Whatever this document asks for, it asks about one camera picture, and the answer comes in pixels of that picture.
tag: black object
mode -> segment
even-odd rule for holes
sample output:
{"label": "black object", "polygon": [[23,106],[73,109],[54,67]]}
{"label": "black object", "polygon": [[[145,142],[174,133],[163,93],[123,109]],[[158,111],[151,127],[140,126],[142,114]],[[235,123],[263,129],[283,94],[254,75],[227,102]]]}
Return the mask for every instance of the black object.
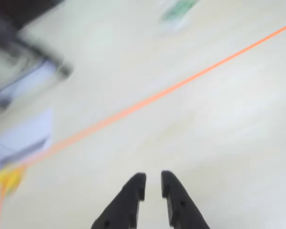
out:
{"label": "black object", "polygon": [[[167,198],[170,226],[175,229],[210,229],[178,178],[161,173],[162,197]],[[95,220],[91,229],[136,229],[140,200],[145,196],[146,174],[135,174]]]}
{"label": "black object", "polygon": [[175,229],[210,229],[178,178],[170,171],[161,173],[162,197],[167,199],[170,226]]}
{"label": "black object", "polygon": [[145,197],[146,174],[135,174],[122,188],[91,229],[137,228],[140,200]]}
{"label": "black object", "polygon": [[21,29],[62,0],[0,0],[0,14],[6,15],[12,25]]}

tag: yellow object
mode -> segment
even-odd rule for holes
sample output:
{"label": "yellow object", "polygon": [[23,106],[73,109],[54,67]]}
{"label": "yellow object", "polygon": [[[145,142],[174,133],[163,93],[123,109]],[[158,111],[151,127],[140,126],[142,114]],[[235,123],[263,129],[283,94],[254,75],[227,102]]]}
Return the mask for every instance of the yellow object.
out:
{"label": "yellow object", "polygon": [[11,194],[18,188],[24,174],[24,168],[8,169],[0,171],[0,189],[4,188],[7,194]]}

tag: orange tape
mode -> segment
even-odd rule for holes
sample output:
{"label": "orange tape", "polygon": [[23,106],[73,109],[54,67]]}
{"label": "orange tape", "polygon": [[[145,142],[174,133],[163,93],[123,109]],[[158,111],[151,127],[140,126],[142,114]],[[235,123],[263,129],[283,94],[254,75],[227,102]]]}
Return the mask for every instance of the orange tape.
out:
{"label": "orange tape", "polygon": [[[92,133],[95,133],[95,132],[97,132],[97,131],[99,131],[99,130],[109,126],[110,124],[112,124],[112,123],[114,123],[114,122],[116,122],[116,121],[118,121],[118,120],[120,120],[120,119],[122,119],[122,118],[124,118],[124,117],[126,117],[128,115],[130,115],[131,113],[133,113],[133,112],[135,112],[135,111],[137,111],[137,110],[147,106],[148,104],[156,101],[157,99],[165,96],[166,94],[169,94],[169,93],[173,92],[174,90],[184,86],[185,84],[191,82],[192,80],[198,78],[199,76],[202,76],[203,74],[211,71],[212,69],[214,69],[214,68],[216,68],[216,67],[218,67],[218,66],[220,66],[220,65],[222,65],[222,64],[224,64],[226,62],[228,62],[229,60],[235,58],[236,56],[239,56],[240,54],[243,54],[244,52],[246,52],[246,51],[248,51],[248,50],[258,46],[259,44],[269,40],[270,38],[278,35],[279,33],[283,32],[285,30],[286,30],[286,26],[284,26],[283,28],[279,29],[278,31],[276,31],[276,32],[266,36],[265,38],[259,40],[258,42],[254,43],[254,44],[251,44],[250,46],[242,49],[241,51],[239,51],[239,52],[237,52],[237,53],[235,53],[235,54],[225,58],[224,60],[222,60],[222,61],[220,61],[220,62],[218,62],[218,63],[216,63],[216,64],[214,64],[214,65],[212,65],[212,66],[210,66],[210,67],[208,67],[206,69],[204,69],[204,70],[202,70],[201,72],[199,72],[199,73],[197,73],[197,74],[195,74],[195,75],[193,75],[193,76],[191,76],[191,77],[189,77],[189,78],[187,78],[187,79],[185,79],[185,80],[183,80],[183,81],[181,81],[181,82],[179,82],[179,83],[177,83],[177,84],[175,84],[175,85],[173,85],[173,86],[171,86],[171,87],[169,87],[167,89],[165,89],[164,91],[161,91],[161,92],[159,92],[159,93],[157,93],[157,94],[155,94],[155,95],[153,95],[153,96],[151,96],[151,97],[149,97],[147,99],[144,99],[144,100],[136,103],[135,105],[132,105],[131,107],[126,108],[125,110],[122,110],[122,111],[120,111],[120,112],[110,116],[109,118],[106,118],[106,119],[104,119],[104,120],[102,120],[102,121],[100,121],[100,122],[98,122],[96,124],[93,124],[93,125],[89,126],[88,128],[83,129],[80,132],[78,132],[78,133],[76,133],[76,134],[74,134],[74,135],[72,135],[72,136],[70,136],[70,137],[68,137],[68,138],[58,142],[58,143],[55,143],[49,149],[43,151],[42,153],[40,153],[37,156],[34,156],[34,157],[30,158],[29,160],[25,161],[22,166],[30,167],[30,166],[36,164],[37,162],[39,162],[39,161],[41,161],[41,160],[43,160],[43,159],[45,159],[45,158],[47,158],[47,157],[57,153],[57,152],[59,152],[59,151],[65,149],[67,147],[69,147],[70,145],[72,145],[72,144],[82,140],[83,138],[87,137],[88,135],[90,135]],[[1,212],[2,203],[3,203],[3,198],[1,198],[1,196],[2,195],[0,195],[0,199],[1,199],[0,200],[0,212]]]}

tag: green object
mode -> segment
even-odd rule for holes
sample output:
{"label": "green object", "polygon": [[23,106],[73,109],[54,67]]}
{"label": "green object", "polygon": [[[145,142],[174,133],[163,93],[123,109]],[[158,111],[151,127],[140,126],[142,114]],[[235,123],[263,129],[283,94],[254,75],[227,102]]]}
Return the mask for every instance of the green object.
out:
{"label": "green object", "polygon": [[182,18],[198,0],[179,0],[164,15],[163,20],[176,20]]}

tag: floor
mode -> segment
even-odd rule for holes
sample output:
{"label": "floor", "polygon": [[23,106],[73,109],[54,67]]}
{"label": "floor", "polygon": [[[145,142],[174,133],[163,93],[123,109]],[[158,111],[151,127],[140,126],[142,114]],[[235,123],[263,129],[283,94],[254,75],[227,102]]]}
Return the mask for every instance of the floor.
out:
{"label": "floor", "polygon": [[[66,0],[24,33],[74,65],[64,82],[0,115],[0,133],[44,110],[59,142],[286,25],[286,0],[200,0],[188,24],[165,1]],[[1,228],[90,228],[136,172],[138,229],[167,229],[160,172],[172,170],[213,229],[286,229],[286,31],[32,166]]]}

